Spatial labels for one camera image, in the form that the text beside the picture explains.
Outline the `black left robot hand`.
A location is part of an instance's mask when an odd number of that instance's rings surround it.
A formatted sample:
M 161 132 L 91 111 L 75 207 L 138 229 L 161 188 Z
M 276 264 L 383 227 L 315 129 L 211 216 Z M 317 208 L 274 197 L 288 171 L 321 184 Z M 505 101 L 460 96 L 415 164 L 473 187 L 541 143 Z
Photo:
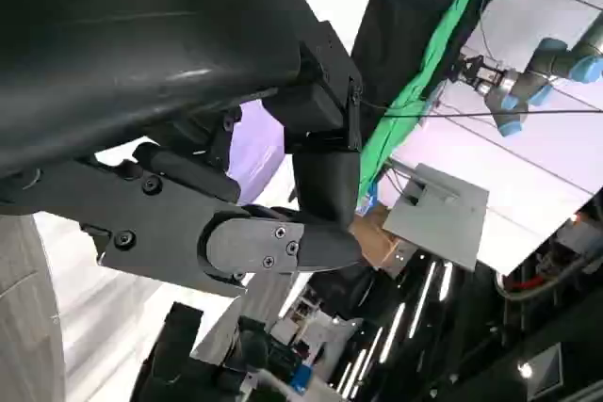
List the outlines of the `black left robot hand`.
M 1 0 L 1 210 L 73 220 L 101 265 L 227 297 L 249 273 L 354 265 L 361 96 L 306 0 Z M 228 174 L 256 100 L 297 210 L 241 203 Z

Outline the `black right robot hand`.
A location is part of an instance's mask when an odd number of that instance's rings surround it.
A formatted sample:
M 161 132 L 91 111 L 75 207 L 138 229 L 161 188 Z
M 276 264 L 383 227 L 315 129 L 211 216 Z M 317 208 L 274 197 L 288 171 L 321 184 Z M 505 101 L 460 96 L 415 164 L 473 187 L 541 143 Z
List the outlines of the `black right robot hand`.
M 218 364 L 191 356 L 204 312 L 175 302 L 165 317 L 130 395 L 132 401 L 242 401 L 253 373 L 268 364 L 265 325 L 247 316 L 237 320 L 238 336 Z

